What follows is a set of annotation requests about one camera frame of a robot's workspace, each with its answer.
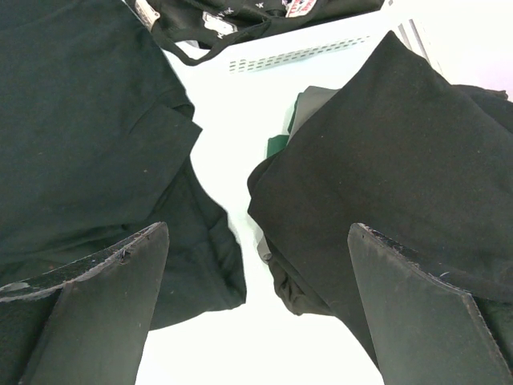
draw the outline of bag strap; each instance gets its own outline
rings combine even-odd
[[[180,47],[178,47],[164,32],[162,27],[160,26],[159,21],[155,23],[153,28],[151,29],[151,34],[153,35],[153,39],[156,43],[164,50],[171,52],[178,59],[182,61],[183,64],[187,66],[197,66],[198,64],[204,63],[210,59],[215,58],[218,54],[220,54],[226,47],[231,46],[232,44],[239,43],[244,38],[258,39],[262,37],[267,29],[271,26],[271,20],[267,20],[255,26],[251,26],[242,30],[241,32],[236,32],[233,34],[229,34],[225,36],[218,43],[214,44],[212,49],[207,52],[204,56],[199,59],[193,59],[189,57]]]

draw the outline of wrinkled black cloth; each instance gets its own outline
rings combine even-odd
[[[165,221],[151,327],[243,303],[240,247],[189,160],[194,108],[130,9],[6,0],[0,50],[0,286]]]
[[[485,90],[480,87],[455,85],[455,88],[465,92],[474,102],[482,108],[488,115],[492,116],[496,121],[510,127],[513,122],[513,108],[507,102],[508,95],[505,91]],[[319,87],[309,87],[305,92],[301,93],[297,99],[296,109],[291,120],[289,140],[303,126],[316,111],[318,111],[337,91],[328,90]],[[261,258],[265,258],[265,263],[269,265],[269,271],[273,275],[274,287],[278,297],[281,298],[285,307],[296,315],[305,313],[311,314],[329,314],[332,315],[324,306],[319,307],[322,303],[315,293],[312,293],[306,282],[303,282],[301,276],[292,269],[292,266],[286,262],[283,256],[277,251],[270,251],[270,247],[265,248],[269,243],[265,237],[261,240],[261,250],[259,254]],[[490,301],[483,303],[483,310],[490,304]]]
[[[374,359],[345,241],[353,223],[436,258],[476,297],[513,298],[513,104],[471,91],[389,33],[249,178],[250,215]]]

